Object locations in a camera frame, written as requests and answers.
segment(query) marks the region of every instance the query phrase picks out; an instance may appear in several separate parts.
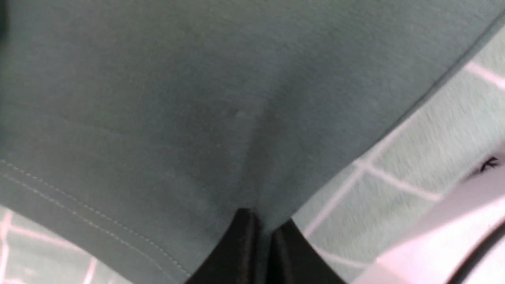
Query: seam stitching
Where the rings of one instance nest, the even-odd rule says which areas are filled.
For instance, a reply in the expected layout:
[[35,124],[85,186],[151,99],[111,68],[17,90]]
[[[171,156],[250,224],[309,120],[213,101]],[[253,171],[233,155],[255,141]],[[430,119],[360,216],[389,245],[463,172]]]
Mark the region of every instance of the seam stitching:
[[91,227],[93,227],[93,228],[95,228],[95,229],[98,229],[99,231],[101,231],[101,232],[103,232],[103,233],[107,234],[108,236],[112,237],[113,239],[115,239],[115,240],[116,240],[116,241],[118,241],[119,243],[121,243],[121,244],[125,245],[126,247],[128,247],[128,248],[130,248],[130,249],[132,249],[132,250],[136,251],[137,253],[139,253],[140,255],[142,255],[143,257],[145,257],[147,260],[149,260],[150,262],[152,262],[152,263],[156,266],[156,268],[157,268],[157,269],[159,269],[159,270],[163,273],[163,275],[165,275],[168,279],[172,280],[174,283],[177,283],[177,281],[175,281],[175,279],[174,279],[174,278],[172,278],[172,276],[170,276],[170,275],[169,275],[169,274],[168,274],[165,270],[163,270],[163,268],[162,268],[162,267],[161,267],[161,266],[160,266],[160,265],[159,265],[159,264],[158,264],[158,263],[157,263],[157,262],[156,262],[153,258],[151,258],[149,255],[147,255],[147,254],[146,254],[146,253],[144,253],[143,251],[139,250],[138,248],[136,248],[136,247],[132,246],[132,245],[131,245],[131,244],[129,244],[128,242],[124,241],[124,240],[123,240],[123,239],[121,239],[120,237],[118,237],[118,236],[116,236],[115,234],[113,234],[113,233],[111,233],[111,232],[107,231],[106,229],[104,229],[104,228],[102,228],[102,227],[100,227],[100,226],[98,226],[98,225],[94,224],[94,223],[93,223],[93,222],[91,222],[90,220],[88,220],[88,219],[86,219],[85,217],[83,217],[83,216],[79,215],[77,212],[75,212],[75,211],[73,211],[73,210],[71,210],[71,209],[69,209],[69,208],[65,207],[64,205],[62,205],[62,204],[61,204],[61,203],[59,203],[58,201],[56,201],[56,200],[52,199],[51,197],[49,197],[49,196],[47,196],[47,195],[45,195],[45,194],[41,193],[40,191],[38,191],[38,190],[36,190],[36,189],[34,189],[34,188],[30,187],[29,185],[27,185],[27,184],[25,184],[25,183],[23,183],[23,182],[21,182],[21,181],[19,181],[19,180],[15,179],[15,178],[13,178],[13,177],[9,176],[9,175],[7,175],[7,174],[4,174],[4,173],[2,173],[2,174],[1,174],[1,176],[2,176],[3,178],[7,179],[7,180],[10,180],[10,181],[12,181],[12,182],[14,182],[14,183],[17,183],[17,184],[21,185],[22,187],[24,187],[24,188],[26,188],[26,189],[30,190],[32,193],[35,193],[35,194],[37,194],[37,195],[39,195],[39,196],[43,197],[44,199],[46,199],[46,200],[48,200],[48,201],[50,201],[50,202],[54,203],[56,206],[58,206],[58,207],[60,207],[60,208],[62,208],[62,209],[65,209],[65,210],[69,211],[70,213],[72,213],[72,215],[74,215],[74,216],[78,217],[79,219],[81,219],[81,220],[82,220],[82,221],[84,221],[86,224],[90,225]]
[[171,255],[169,255],[169,254],[168,254],[165,250],[163,250],[160,246],[158,246],[157,244],[155,244],[153,241],[151,241],[151,240],[150,240],[150,239],[148,239],[147,237],[145,237],[145,236],[143,236],[143,235],[141,235],[141,234],[137,233],[136,231],[134,231],[134,230],[132,230],[132,229],[128,228],[127,226],[123,225],[122,223],[120,223],[120,222],[118,222],[118,221],[116,221],[116,220],[114,220],[114,219],[110,218],[109,216],[105,215],[104,213],[100,212],[99,210],[97,210],[97,209],[95,209],[95,208],[93,208],[93,207],[91,207],[91,206],[89,206],[89,205],[87,205],[87,204],[85,204],[85,203],[83,203],[83,202],[79,201],[79,200],[78,200],[77,198],[75,198],[74,196],[72,196],[72,195],[68,194],[67,192],[65,192],[65,191],[63,191],[63,190],[61,190],[61,189],[59,189],[59,188],[57,188],[57,187],[55,187],[55,186],[53,186],[53,185],[51,185],[51,184],[47,183],[47,182],[46,182],[46,181],[44,181],[43,179],[41,179],[41,178],[39,178],[39,177],[37,177],[37,176],[34,176],[34,175],[30,174],[29,172],[27,172],[27,171],[25,171],[25,170],[23,170],[23,169],[20,169],[20,168],[16,167],[15,165],[13,165],[13,164],[9,163],[8,161],[6,161],[6,160],[0,160],[0,162],[1,162],[1,163],[3,163],[3,164],[5,164],[5,165],[7,165],[8,167],[10,167],[10,168],[12,168],[12,169],[16,170],[16,171],[18,171],[18,172],[20,172],[20,173],[22,173],[22,174],[24,174],[24,175],[28,176],[28,177],[31,177],[32,179],[35,179],[35,180],[36,180],[36,181],[38,181],[38,182],[40,182],[40,183],[42,183],[42,184],[44,184],[44,185],[46,185],[46,186],[48,186],[48,187],[52,188],[54,191],[56,191],[56,192],[58,192],[58,193],[62,194],[62,195],[63,195],[63,196],[65,196],[66,198],[68,198],[68,199],[70,199],[70,200],[72,200],[72,201],[76,202],[77,204],[79,204],[80,206],[82,206],[82,207],[86,208],[87,210],[89,210],[89,211],[93,212],[94,214],[96,214],[96,215],[98,215],[98,216],[102,217],[103,219],[105,219],[105,220],[107,220],[107,221],[112,222],[113,224],[115,224],[116,226],[118,226],[118,227],[122,228],[123,230],[127,231],[128,233],[130,233],[130,234],[133,234],[133,235],[137,236],[137,237],[138,237],[138,238],[140,238],[141,240],[143,240],[143,241],[145,241],[146,243],[150,244],[151,246],[155,247],[155,248],[156,248],[158,251],[160,251],[160,252],[161,252],[161,253],[162,253],[165,257],[169,258],[169,259],[170,259],[170,260],[171,260],[171,261],[172,261],[172,262],[173,262],[173,263],[174,263],[174,264],[175,264],[175,265],[176,265],[176,266],[177,266],[180,270],[182,270],[182,271],[186,274],[186,276],[190,276],[189,272],[188,272],[186,269],[184,269],[184,267],[182,267],[182,266],[181,266],[181,265],[180,265],[180,264],[179,264],[179,263],[178,263],[178,262],[177,262],[177,261],[176,261],[176,260],[175,260],[175,259],[171,256]]

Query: black object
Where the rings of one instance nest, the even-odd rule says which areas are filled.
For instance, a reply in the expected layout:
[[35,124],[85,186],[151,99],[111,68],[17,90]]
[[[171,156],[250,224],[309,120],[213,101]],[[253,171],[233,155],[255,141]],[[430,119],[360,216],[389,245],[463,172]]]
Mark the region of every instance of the black object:
[[498,159],[496,157],[491,157],[484,164],[482,164],[482,167],[480,168],[480,172],[485,172],[488,167],[495,168],[499,165],[500,165],[500,163],[499,163]]
[[505,220],[472,251],[447,284],[462,284],[486,254],[505,236]]
[[221,241],[186,284],[254,283],[258,228],[251,210],[238,209]]
[[[186,284],[252,284],[258,219],[239,209],[225,235]],[[345,284],[312,249],[292,220],[272,235],[267,284]]]
[[345,284],[289,220],[272,236],[267,284],[309,283]]

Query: teal fabric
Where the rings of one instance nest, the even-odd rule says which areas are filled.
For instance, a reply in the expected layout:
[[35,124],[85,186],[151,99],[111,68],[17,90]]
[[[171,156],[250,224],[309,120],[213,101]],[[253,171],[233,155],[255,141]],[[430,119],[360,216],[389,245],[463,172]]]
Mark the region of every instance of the teal fabric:
[[137,283],[182,283],[240,207],[256,211],[267,240],[440,87],[505,9],[7,4],[0,202]]

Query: white surface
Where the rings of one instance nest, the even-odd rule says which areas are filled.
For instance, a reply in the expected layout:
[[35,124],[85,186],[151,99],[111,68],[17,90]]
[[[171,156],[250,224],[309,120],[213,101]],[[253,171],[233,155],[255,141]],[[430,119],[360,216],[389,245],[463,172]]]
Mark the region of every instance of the white surface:
[[[505,217],[505,167],[460,185],[354,284],[443,284],[469,251]],[[465,284],[502,284],[505,246]]]

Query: white grout line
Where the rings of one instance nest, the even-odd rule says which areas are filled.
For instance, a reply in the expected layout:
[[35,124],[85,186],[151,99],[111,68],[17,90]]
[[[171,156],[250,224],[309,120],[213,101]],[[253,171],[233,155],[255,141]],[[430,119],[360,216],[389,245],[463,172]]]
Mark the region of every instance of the white grout line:
[[2,221],[3,226],[0,229],[0,239],[2,240],[2,258],[0,259],[0,283],[3,283],[5,280],[7,262],[9,260],[9,245],[7,244],[7,235],[9,234],[13,215],[14,214],[11,210],[6,210],[4,220]]
[[505,90],[505,78],[499,76],[498,74],[493,73],[492,71],[474,63],[470,62],[465,66],[465,70],[470,73],[473,73],[480,78],[492,83],[497,86],[499,89]]
[[15,278],[15,279],[5,279],[3,284],[26,284],[26,283],[20,279]]
[[[368,154],[366,161],[372,164],[386,149],[390,146],[396,138],[400,135],[402,131],[407,129],[409,125],[414,121],[420,114],[420,110],[417,110],[413,115],[406,119],[397,128],[391,131],[383,140],[377,143],[372,151]],[[321,223],[331,214],[335,207],[340,203],[340,201],[351,191],[355,183],[360,180],[365,171],[362,168],[357,168],[345,181],[345,183],[333,194],[330,200],[323,206],[316,217],[307,225],[304,230],[305,238],[308,238],[314,231],[321,225]]]
[[313,248],[320,256],[322,256],[323,258],[325,258],[331,262],[343,264],[343,265],[350,266],[353,268],[361,268],[361,269],[364,269],[364,268],[367,268],[370,266],[368,263],[354,261],[354,260],[343,258],[338,255],[330,254],[329,252],[324,251],[324,250],[317,248],[317,247],[313,247]]
[[84,281],[82,282],[82,284],[90,284],[91,283],[91,281],[93,280],[95,269],[96,269],[96,258],[92,257],[91,261],[89,262],[89,267],[88,267],[88,271],[86,272],[86,277],[84,277]]
[[305,238],[310,237],[312,233],[321,225],[321,223],[330,215],[330,213],[335,209],[337,204],[347,195],[348,192],[354,187],[354,184],[362,178],[364,174],[363,169],[356,169],[347,179],[345,184],[340,187],[335,194],[330,198],[330,200],[323,206],[321,211],[317,214],[304,230]]
[[423,198],[426,200],[431,200],[431,201],[440,201],[443,198],[442,195],[431,193],[427,190],[414,187],[404,181],[401,181],[401,180],[397,179],[396,177],[394,177],[393,175],[391,175],[391,174],[389,174],[389,173],[387,173],[377,167],[374,167],[373,165],[371,165],[365,161],[356,160],[354,162],[354,164],[357,167],[365,169],[370,174],[375,175],[376,177],[393,185],[395,188],[397,188],[403,192],[408,192],[410,194],[417,195],[420,198]]

